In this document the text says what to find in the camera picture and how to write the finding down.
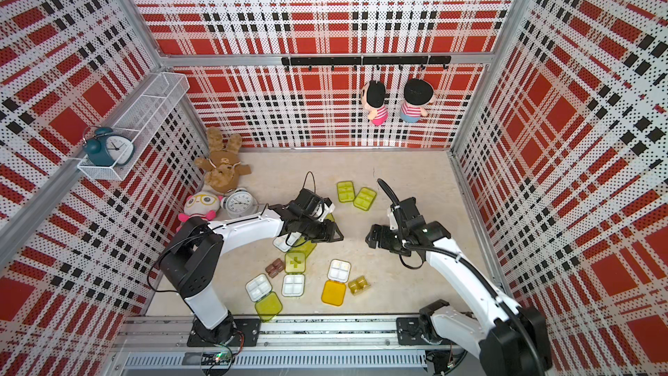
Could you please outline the green pillbox white tray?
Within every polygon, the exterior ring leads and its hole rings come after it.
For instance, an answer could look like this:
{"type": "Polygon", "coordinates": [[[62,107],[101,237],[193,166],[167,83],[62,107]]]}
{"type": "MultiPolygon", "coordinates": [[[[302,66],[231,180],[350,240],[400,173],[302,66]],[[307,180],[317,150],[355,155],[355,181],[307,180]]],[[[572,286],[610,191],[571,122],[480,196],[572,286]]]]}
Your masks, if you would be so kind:
{"type": "Polygon", "coordinates": [[[368,187],[362,187],[353,200],[353,205],[364,212],[368,212],[377,198],[377,192],[368,187]]]}

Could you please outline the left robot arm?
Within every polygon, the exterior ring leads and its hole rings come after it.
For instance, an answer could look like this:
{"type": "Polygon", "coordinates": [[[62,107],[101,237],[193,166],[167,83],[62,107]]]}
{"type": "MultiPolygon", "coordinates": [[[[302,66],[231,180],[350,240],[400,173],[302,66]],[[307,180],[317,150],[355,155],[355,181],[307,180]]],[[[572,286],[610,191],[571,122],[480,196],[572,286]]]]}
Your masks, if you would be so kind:
{"type": "Polygon", "coordinates": [[[196,324],[208,332],[232,332],[232,313],[213,284],[220,259],[245,245],[294,233],[314,243],[339,242],[344,235],[327,218],[335,209],[329,198],[303,188],[287,204],[265,205],[239,219],[187,219],[156,266],[194,313],[196,324]]]}

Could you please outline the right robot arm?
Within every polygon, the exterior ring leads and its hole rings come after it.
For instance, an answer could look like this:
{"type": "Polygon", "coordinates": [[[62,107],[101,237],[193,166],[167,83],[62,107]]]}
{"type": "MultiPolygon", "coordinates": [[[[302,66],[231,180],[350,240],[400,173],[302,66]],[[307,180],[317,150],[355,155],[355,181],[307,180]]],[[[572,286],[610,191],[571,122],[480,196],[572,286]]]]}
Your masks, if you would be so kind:
{"type": "Polygon", "coordinates": [[[419,312],[431,343],[448,339],[479,360],[487,375],[546,375],[553,367],[546,319],[537,308],[520,304],[496,287],[466,257],[438,221],[426,222],[415,198],[393,198],[386,226],[372,226],[372,249],[401,258],[417,254],[439,272],[469,307],[460,313],[438,300],[419,312]]]}

